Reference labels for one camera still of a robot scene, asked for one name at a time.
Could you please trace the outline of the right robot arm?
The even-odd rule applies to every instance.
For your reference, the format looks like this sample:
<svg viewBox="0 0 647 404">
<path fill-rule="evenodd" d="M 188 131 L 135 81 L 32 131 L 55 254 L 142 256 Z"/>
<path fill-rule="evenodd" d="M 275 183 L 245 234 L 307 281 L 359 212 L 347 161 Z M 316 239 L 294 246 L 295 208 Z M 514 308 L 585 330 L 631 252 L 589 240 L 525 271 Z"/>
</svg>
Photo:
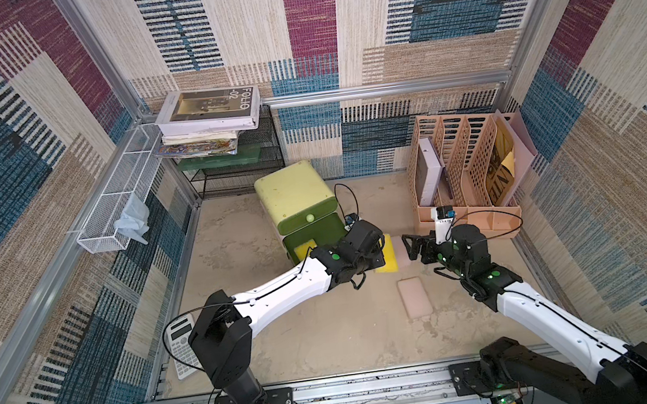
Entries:
<svg viewBox="0 0 647 404">
<path fill-rule="evenodd" d="M 510 269 L 493 262 L 486 237 L 471 225 L 443 235 L 404 235 L 410 260 L 459 282 L 476 302 L 538 335 L 563 362 L 501 337 L 480 351 L 480 365 L 458 375 L 465 386 L 527 385 L 567 404 L 647 404 L 647 343 L 609 335 L 550 302 Z"/>
</svg>

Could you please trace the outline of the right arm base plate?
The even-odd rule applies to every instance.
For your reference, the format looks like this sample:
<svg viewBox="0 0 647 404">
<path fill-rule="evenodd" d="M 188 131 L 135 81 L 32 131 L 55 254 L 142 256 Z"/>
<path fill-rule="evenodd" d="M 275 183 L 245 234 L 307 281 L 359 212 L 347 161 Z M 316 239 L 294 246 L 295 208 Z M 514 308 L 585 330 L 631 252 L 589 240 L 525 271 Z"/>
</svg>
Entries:
<svg viewBox="0 0 647 404">
<path fill-rule="evenodd" d="M 496 363 L 468 361 L 451 364 L 450 378 L 458 396 L 476 395 L 483 398 L 492 397 L 502 390 L 521 388 L 527 391 L 524 382 L 512 381 Z"/>
</svg>

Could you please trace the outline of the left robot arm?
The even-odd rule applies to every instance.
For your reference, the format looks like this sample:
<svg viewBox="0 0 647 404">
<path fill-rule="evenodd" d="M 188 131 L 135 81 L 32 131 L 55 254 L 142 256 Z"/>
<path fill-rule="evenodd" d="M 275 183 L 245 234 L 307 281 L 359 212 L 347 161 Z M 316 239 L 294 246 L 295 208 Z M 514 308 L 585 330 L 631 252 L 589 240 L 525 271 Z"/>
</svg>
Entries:
<svg viewBox="0 0 647 404">
<path fill-rule="evenodd" d="M 250 369 L 255 337 L 276 319 L 356 275 L 384 265 L 385 238 L 366 220 L 353 224 L 337 243 L 309 249 L 301 263 L 250 291 L 207 298 L 188 343 L 210 383 L 233 404 L 267 404 Z"/>
</svg>

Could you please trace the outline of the green three-drawer cabinet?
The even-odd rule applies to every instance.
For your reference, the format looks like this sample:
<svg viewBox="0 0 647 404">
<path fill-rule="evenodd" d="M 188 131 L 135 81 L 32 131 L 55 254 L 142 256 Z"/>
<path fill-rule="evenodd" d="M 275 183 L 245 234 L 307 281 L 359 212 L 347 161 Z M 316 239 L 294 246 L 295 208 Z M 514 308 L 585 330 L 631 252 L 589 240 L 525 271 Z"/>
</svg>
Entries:
<svg viewBox="0 0 647 404">
<path fill-rule="evenodd" d="M 257 179 L 254 189 L 270 218 L 269 213 L 277 209 L 300 210 L 329 197 L 335 199 L 327 182 L 307 160 Z"/>
</svg>

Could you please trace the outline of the pink sponge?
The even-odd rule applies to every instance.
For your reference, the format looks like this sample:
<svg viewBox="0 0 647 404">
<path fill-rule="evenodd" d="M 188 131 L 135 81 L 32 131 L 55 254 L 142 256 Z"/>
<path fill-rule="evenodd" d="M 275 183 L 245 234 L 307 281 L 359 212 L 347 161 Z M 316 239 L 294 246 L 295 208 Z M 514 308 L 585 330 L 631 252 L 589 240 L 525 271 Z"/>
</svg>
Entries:
<svg viewBox="0 0 647 404">
<path fill-rule="evenodd" d="M 398 270 L 402 271 L 405 268 L 409 267 L 412 264 L 412 260 L 409 259 L 407 248 L 405 248 L 405 244 L 399 235 L 392 236 L 392 246 L 396 257 Z"/>
<path fill-rule="evenodd" d="M 412 277 L 397 283 L 408 318 L 418 320 L 433 314 L 433 306 L 420 278 Z"/>
</svg>

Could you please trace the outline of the green drawer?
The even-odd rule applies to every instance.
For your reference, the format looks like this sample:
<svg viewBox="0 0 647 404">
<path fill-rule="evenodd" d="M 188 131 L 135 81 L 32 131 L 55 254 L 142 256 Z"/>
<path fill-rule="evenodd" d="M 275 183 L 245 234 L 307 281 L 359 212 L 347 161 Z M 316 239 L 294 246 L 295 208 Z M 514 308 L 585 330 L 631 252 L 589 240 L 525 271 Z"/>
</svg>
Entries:
<svg viewBox="0 0 647 404">
<path fill-rule="evenodd" d="M 337 213 L 327 215 L 317 222 L 297 230 L 282 240 L 287 254 L 294 264 L 301 263 L 294 254 L 294 248 L 312 239 L 316 247 L 337 243 L 346 234 L 345 224 Z"/>
<path fill-rule="evenodd" d="M 279 235 L 286 236 L 303 229 L 310 224 L 317 222 L 327 215 L 334 213 L 338 208 L 337 200 L 329 197 L 321 202 L 318 202 L 311 207 L 302 208 L 300 210 L 285 210 L 284 208 L 277 209 L 270 212 L 272 221 L 276 226 Z"/>
</svg>

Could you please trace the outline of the green top drawer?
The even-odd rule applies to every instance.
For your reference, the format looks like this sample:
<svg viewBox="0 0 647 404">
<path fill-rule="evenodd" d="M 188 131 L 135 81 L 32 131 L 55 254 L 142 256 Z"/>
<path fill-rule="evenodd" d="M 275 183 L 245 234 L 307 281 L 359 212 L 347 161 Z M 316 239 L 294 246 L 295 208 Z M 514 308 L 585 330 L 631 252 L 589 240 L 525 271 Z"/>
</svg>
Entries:
<svg viewBox="0 0 647 404">
<path fill-rule="evenodd" d="M 286 236 L 303 229 L 310 224 L 317 222 L 327 215 L 334 213 L 338 208 L 337 200 L 329 197 L 321 202 L 318 202 L 311 207 L 302 208 L 300 210 L 285 210 L 284 208 L 277 209 L 270 212 L 272 221 L 276 226 L 279 235 Z"/>
</svg>

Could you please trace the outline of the yellow sponge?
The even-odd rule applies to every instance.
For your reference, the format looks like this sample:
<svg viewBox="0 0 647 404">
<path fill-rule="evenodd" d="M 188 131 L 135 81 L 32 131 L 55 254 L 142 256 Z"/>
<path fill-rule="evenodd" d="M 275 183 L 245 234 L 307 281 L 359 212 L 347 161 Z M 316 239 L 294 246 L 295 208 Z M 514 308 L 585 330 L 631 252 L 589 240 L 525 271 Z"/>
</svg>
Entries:
<svg viewBox="0 0 647 404">
<path fill-rule="evenodd" d="M 299 262 L 302 262 L 310 251 L 316 247 L 316 243 L 310 239 L 303 244 L 300 244 L 294 248 L 294 254 Z"/>
<path fill-rule="evenodd" d="M 382 257 L 384 258 L 384 264 L 381 267 L 378 267 L 376 273 L 397 273 L 399 271 L 398 259 L 396 258 L 396 252 L 394 249 L 393 239 L 389 234 L 383 235 L 383 248 L 381 251 Z"/>
</svg>

